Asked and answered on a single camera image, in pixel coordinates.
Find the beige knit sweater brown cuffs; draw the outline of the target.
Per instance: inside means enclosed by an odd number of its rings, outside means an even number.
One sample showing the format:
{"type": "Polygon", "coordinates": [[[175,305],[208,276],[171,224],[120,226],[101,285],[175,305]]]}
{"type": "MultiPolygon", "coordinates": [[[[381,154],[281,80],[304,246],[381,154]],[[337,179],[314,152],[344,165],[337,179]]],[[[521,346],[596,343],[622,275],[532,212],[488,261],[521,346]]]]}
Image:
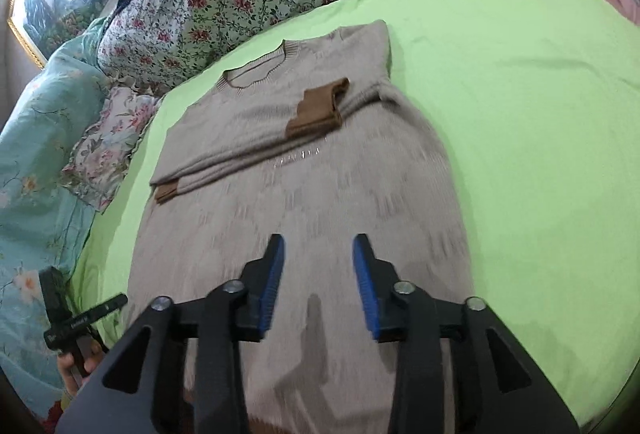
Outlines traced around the beige knit sweater brown cuffs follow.
{"type": "Polygon", "coordinates": [[[130,318],[157,295],[204,297],[285,240],[267,338],[242,348],[250,415],[292,433],[383,433],[396,350],[366,326],[352,242],[434,298],[473,290],[446,149],[390,81],[380,20],[285,41],[224,72],[167,132],[128,281],[130,318]]]}

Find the teal floral duvet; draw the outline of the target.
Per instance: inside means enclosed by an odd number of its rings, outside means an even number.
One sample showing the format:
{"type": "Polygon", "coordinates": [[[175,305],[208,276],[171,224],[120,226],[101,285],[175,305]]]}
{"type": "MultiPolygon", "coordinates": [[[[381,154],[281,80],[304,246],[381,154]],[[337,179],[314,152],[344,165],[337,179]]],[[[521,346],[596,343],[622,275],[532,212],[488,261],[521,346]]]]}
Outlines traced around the teal floral duvet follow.
{"type": "Polygon", "coordinates": [[[1,132],[1,368],[43,418],[62,395],[39,287],[41,269],[73,274],[94,218],[61,184],[70,152],[102,109],[98,66],[104,18],[56,50],[30,81],[1,132]]]}

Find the pink floral ruffled pillow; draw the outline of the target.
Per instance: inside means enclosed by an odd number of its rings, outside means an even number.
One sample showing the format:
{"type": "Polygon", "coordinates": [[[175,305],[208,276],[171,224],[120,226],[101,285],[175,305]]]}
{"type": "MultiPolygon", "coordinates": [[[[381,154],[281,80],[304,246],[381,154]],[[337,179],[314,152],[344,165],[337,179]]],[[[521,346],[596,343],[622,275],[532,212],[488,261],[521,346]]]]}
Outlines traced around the pink floral ruffled pillow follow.
{"type": "Polygon", "coordinates": [[[98,120],[75,144],[61,171],[62,185],[96,212],[112,202],[130,159],[154,118],[160,100],[133,88],[111,88],[98,120]]]}

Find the lime green bed sheet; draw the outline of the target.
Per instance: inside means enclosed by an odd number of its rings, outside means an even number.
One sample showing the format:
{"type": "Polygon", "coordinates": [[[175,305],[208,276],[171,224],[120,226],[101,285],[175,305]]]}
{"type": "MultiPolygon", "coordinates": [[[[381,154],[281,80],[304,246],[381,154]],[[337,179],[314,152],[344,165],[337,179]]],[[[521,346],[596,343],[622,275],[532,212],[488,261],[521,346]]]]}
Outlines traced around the lime green bed sheet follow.
{"type": "Polygon", "coordinates": [[[579,424],[611,424],[639,385],[639,30],[604,0],[340,0],[251,38],[165,98],[93,222],[77,305],[126,289],[165,134],[221,72],[372,20],[447,148],[476,291],[579,424]]]}

